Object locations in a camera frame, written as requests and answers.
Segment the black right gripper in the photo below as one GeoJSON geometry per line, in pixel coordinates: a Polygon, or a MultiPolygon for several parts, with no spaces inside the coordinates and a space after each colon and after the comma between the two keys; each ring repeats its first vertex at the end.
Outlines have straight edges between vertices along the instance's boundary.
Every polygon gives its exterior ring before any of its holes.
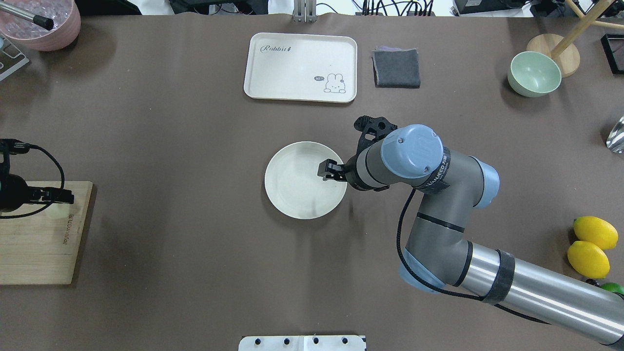
{"type": "Polygon", "coordinates": [[[349,184],[357,184],[359,175],[357,173],[357,157],[352,157],[346,164],[337,164],[336,160],[326,159],[319,164],[318,176],[324,181],[334,180],[345,181],[349,184]]]}

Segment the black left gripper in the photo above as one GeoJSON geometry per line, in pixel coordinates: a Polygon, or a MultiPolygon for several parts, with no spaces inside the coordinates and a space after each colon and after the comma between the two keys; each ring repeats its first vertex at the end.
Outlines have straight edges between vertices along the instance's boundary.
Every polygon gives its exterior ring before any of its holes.
{"type": "Polygon", "coordinates": [[[69,189],[61,188],[29,188],[23,178],[14,174],[1,177],[0,211],[11,213],[22,205],[53,203],[74,204],[74,194],[69,189]]]}

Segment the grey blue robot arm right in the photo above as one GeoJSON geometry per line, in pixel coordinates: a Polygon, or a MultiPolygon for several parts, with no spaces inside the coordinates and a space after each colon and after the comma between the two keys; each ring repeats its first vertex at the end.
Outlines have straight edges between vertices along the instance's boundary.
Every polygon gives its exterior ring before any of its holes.
{"type": "Polygon", "coordinates": [[[404,183],[413,193],[424,194],[407,244],[397,243],[408,281],[623,349],[622,294],[464,238],[474,209],[488,206],[498,193],[500,180],[493,167],[445,147],[422,124],[397,128],[382,122],[379,127],[359,130],[374,139],[365,140],[344,165],[324,160],[318,175],[361,191],[381,191],[404,183]]]}

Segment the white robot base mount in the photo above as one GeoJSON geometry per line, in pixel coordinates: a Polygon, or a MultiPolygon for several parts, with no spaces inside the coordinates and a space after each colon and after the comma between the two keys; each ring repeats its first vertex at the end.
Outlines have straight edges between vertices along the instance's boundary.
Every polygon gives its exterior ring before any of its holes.
{"type": "Polygon", "coordinates": [[[243,337],[239,351],[367,351],[360,335],[277,335],[243,337]]]}

